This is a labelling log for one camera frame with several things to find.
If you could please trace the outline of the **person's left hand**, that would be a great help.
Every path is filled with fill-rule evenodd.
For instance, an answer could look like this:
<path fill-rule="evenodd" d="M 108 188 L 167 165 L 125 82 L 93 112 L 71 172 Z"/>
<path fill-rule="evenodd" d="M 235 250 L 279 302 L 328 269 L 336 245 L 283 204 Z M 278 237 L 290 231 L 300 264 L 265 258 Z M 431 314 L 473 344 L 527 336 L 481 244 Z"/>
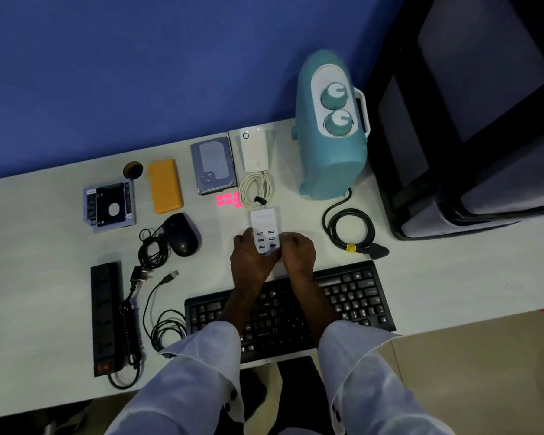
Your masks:
<path fill-rule="evenodd" d="M 280 249 L 271 256 L 260 256 L 256 249 L 233 249 L 230 264 L 234 288 L 258 292 L 280 258 Z"/>

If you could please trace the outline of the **person's right hand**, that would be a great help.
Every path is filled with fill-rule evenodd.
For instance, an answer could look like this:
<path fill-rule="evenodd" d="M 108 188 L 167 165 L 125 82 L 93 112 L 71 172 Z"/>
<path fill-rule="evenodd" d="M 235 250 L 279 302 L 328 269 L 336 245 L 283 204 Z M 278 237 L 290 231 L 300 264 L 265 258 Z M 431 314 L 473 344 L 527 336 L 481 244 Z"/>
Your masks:
<path fill-rule="evenodd" d="M 299 289 L 312 283 L 316 250 L 311 239 L 305 237 L 305 250 L 299 258 L 282 258 L 282 260 L 293 288 Z"/>

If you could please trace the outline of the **white multi-port USB charger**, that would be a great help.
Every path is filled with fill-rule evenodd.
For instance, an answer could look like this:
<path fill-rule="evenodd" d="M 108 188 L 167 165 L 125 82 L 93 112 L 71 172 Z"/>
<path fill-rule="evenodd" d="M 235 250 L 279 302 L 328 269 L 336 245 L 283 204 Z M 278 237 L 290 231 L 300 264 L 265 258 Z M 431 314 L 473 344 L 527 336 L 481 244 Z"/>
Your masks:
<path fill-rule="evenodd" d="M 254 245 L 260 256 L 271 256 L 280 248 L 280 229 L 273 208 L 255 209 L 249 212 L 253 229 Z"/>

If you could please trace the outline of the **person's left forearm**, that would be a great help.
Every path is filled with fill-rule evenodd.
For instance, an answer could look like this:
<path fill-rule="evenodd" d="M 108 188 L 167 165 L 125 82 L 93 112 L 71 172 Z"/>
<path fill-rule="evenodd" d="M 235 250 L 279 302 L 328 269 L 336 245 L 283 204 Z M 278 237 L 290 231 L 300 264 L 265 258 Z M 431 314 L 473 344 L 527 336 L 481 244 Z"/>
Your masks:
<path fill-rule="evenodd" d="M 234 283 L 220 321 L 166 349 L 174 356 L 109 425 L 105 435 L 244 435 L 239 384 L 248 314 L 265 278 Z"/>

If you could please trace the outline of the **person's right forearm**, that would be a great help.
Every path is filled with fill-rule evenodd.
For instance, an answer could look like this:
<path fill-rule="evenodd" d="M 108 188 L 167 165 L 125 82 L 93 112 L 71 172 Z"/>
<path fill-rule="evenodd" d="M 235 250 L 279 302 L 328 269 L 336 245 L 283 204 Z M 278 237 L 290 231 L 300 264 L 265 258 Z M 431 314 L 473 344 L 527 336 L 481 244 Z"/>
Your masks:
<path fill-rule="evenodd" d="M 317 342 L 338 435 L 455 435 L 424 410 L 378 353 L 393 333 L 339 319 L 311 276 L 291 276 L 290 283 Z"/>

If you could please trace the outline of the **black computer mouse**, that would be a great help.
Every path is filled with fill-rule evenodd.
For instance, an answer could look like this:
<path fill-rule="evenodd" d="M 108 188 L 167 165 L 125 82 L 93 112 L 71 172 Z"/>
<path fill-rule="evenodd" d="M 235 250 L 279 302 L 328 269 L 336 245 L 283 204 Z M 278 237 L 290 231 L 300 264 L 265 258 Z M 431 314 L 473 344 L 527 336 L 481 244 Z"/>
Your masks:
<path fill-rule="evenodd" d="M 179 257 L 189 257 L 198 250 L 198 238 L 184 213 L 169 216 L 160 227 L 160 237 Z"/>

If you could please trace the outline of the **silver hard disk drive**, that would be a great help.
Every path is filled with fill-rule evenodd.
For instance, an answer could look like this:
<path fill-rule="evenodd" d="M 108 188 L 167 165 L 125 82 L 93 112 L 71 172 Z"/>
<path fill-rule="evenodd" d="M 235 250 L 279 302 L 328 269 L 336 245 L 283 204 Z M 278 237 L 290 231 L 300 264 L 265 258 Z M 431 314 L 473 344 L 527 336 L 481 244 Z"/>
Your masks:
<path fill-rule="evenodd" d="M 238 185 L 228 136 L 194 143 L 190 150 L 198 195 L 210 195 Z"/>

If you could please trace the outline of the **black keyboard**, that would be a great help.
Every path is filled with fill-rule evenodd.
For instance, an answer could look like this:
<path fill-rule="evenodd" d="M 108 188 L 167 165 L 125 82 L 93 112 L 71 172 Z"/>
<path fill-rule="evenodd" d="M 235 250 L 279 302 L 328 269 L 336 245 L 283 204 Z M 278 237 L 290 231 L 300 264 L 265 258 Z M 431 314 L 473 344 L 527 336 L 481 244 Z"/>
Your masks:
<path fill-rule="evenodd" d="M 373 261 L 316 271 L 314 281 L 340 319 L 396 331 Z M 192 335 L 219 319 L 231 292 L 185 300 L 187 334 Z M 288 277 L 264 283 L 240 341 L 242 369 L 307 357 L 316 349 Z"/>

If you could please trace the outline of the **orange power bank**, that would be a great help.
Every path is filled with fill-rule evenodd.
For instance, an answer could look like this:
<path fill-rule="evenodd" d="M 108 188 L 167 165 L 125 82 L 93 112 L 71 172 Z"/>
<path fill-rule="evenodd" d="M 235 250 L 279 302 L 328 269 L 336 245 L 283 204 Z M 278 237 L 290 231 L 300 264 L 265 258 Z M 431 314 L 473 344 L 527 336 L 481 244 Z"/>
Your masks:
<path fill-rule="evenodd" d="M 148 180 L 156 214 L 170 213 L 184 207 L 179 174 L 174 159 L 159 160 L 149 164 Z"/>

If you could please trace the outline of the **teal appliance with two knobs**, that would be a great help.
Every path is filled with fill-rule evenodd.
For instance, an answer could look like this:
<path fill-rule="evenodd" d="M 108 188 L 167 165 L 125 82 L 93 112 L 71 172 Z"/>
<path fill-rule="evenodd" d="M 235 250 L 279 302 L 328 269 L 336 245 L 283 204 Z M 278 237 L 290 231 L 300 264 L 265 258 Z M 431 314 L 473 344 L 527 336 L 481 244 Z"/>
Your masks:
<path fill-rule="evenodd" d="M 327 200 L 345 194 L 366 165 L 370 132 L 365 95 L 344 61 L 331 50 L 312 53 L 298 75 L 292 128 L 303 172 L 300 195 Z"/>

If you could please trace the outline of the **silver drive caddy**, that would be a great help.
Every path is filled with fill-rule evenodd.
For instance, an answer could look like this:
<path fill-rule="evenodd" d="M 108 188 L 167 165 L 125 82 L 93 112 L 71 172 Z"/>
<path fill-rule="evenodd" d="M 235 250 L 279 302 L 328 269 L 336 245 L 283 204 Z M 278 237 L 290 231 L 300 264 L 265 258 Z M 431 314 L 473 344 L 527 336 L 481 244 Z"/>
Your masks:
<path fill-rule="evenodd" d="M 102 233 L 136 225 L 134 184 L 129 179 L 82 190 L 83 221 Z"/>

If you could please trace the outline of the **person's dark trousers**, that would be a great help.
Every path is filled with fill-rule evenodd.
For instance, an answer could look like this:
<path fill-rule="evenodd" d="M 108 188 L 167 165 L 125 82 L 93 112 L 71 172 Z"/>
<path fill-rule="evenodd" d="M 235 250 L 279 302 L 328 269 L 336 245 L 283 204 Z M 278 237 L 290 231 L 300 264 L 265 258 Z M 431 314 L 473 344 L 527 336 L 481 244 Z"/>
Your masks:
<path fill-rule="evenodd" d="M 315 361 L 307 356 L 240 372 L 245 435 L 280 435 L 287 429 L 335 435 Z"/>

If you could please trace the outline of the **black power strip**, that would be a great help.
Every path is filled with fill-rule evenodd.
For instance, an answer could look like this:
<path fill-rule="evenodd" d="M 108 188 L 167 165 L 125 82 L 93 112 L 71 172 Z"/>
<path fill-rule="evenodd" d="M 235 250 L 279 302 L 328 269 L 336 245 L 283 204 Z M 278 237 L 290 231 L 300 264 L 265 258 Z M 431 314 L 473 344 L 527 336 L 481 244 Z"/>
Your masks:
<path fill-rule="evenodd" d="M 123 368 L 125 350 L 119 314 L 123 294 L 118 262 L 90 269 L 92 301 L 93 375 L 107 376 Z"/>

